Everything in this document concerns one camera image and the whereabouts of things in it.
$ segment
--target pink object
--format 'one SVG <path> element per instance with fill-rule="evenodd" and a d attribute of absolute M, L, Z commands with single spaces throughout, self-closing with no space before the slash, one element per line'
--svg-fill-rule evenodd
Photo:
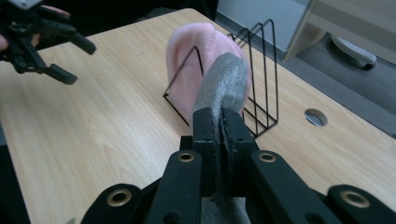
<path fill-rule="evenodd" d="M 166 49 L 166 65 L 169 83 L 193 47 L 198 48 L 206 74 L 209 67 L 221 55 L 231 52 L 247 63 L 247 89 L 251 87 L 250 63 L 245 53 L 230 37 L 224 35 L 209 22 L 196 22 L 184 25 L 173 32 Z M 169 99 L 184 119 L 189 120 L 198 89 L 203 80 L 196 52 L 186 61 L 169 90 Z"/>

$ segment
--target wooden table surface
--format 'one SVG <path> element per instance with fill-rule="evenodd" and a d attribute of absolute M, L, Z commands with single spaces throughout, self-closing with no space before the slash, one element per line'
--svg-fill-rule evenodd
<path fill-rule="evenodd" d="M 71 44 L 42 50 L 47 64 L 78 76 L 72 86 L 0 64 L 1 123 L 33 223 L 79 223 L 104 189 L 143 188 L 163 174 L 189 134 L 162 97 L 165 48 L 195 21 L 209 20 L 185 9 L 91 36 L 93 56 Z M 354 185 L 396 210 L 396 141 L 281 66 L 278 78 L 280 120 L 257 139 L 261 149 L 283 156 L 313 189 Z M 328 124 L 307 122 L 308 108 Z"/>

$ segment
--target round hole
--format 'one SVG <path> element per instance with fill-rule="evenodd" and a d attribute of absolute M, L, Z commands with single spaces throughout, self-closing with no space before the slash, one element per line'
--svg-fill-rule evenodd
<path fill-rule="evenodd" d="M 324 220 L 322 217 L 320 217 L 317 214 L 314 213 L 308 213 L 305 215 L 305 219 L 308 221 L 308 223 L 311 224 L 322 224 L 324 223 Z"/>
<path fill-rule="evenodd" d="M 269 153 L 261 153 L 259 155 L 259 158 L 261 161 L 265 161 L 265 162 L 274 162 L 276 161 L 276 157 L 269 154 Z"/>
<path fill-rule="evenodd" d="M 359 208 L 367 208 L 370 207 L 370 202 L 361 194 L 351 191 L 351 190 L 343 190 L 341 191 L 341 198 L 350 205 Z"/>
<path fill-rule="evenodd" d="M 316 110 L 316 109 L 305 110 L 305 118 L 311 124 L 318 127 L 323 127 L 327 124 L 327 117 L 320 110 Z"/>
<path fill-rule="evenodd" d="M 123 206 L 132 198 L 132 193 L 128 189 L 115 189 L 107 196 L 107 204 L 112 207 Z"/>
<path fill-rule="evenodd" d="M 177 213 L 170 212 L 163 216 L 163 223 L 165 224 L 177 224 L 180 220 L 180 217 Z"/>
<path fill-rule="evenodd" d="M 180 155 L 178 155 L 178 159 L 180 161 L 189 162 L 194 160 L 194 155 L 190 153 L 181 153 Z"/>

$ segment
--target light wood grain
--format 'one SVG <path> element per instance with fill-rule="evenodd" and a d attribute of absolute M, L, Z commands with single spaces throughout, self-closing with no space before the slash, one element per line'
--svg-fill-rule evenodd
<path fill-rule="evenodd" d="M 0 64 L 0 118 L 33 223 L 79 223 L 107 187 L 143 188 L 162 175 L 189 134 L 162 98 L 165 48 L 177 27 L 195 21 L 208 19 L 185 9 L 91 36 L 92 56 L 71 44 L 42 50 L 48 64 L 78 76 L 72 86 Z M 396 210 L 395 140 L 283 67 L 278 75 L 280 121 L 257 140 L 261 149 L 282 155 L 313 189 L 352 184 Z M 308 123 L 307 108 L 329 123 Z"/>

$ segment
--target black wire rack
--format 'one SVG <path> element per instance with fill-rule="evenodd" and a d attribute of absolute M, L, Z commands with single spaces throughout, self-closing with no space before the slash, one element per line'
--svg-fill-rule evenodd
<path fill-rule="evenodd" d="M 272 36 L 272 51 L 274 53 L 274 60 L 267 59 L 268 49 L 266 47 L 265 41 L 265 28 L 270 26 L 271 36 Z M 242 118 L 245 121 L 250 133 L 254 138 L 261 136 L 266 131 L 270 130 L 274 127 L 279 120 L 279 101 L 278 101 L 278 86 L 277 86 L 277 59 L 276 59 L 276 34 L 275 34 L 275 25 L 273 20 L 268 20 L 263 23 L 258 22 L 251 29 L 244 28 L 236 35 L 231 33 L 228 34 L 230 37 L 242 50 L 247 51 L 250 69 L 251 69 L 251 81 L 252 88 L 251 93 L 249 94 L 248 100 L 245 104 L 245 108 L 242 113 Z M 255 77 L 255 64 L 253 64 L 253 50 L 252 50 L 252 42 L 253 40 L 259 40 L 256 47 L 261 52 L 262 57 L 262 76 Z M 168 87 L 163 93 L 163 98 L 172 106 L 175 111 L 180 115 L 180 117 L 186 122 L 187 125 L 189 123 L 185 118 L 180 114 L 177 108 L 172 104 L 169 99 L 169 90 L 172 88 L 175 80 L 180 74 L 183 66 L 187 62 L 187 60 L 191 57 L 193 53 L 197 54 L 197 58 L 201 68 L 201 75 L 204 76 L 204 69 L 202 66 L 202 60 L 200 51 L 197 47 L 192 47 L 186 58 L 183 60 L 180 67 L 177 69 L 175 76 L 169 82 Z M 270 72 L 269 67 L 273 66 L 273 70 Z"/>

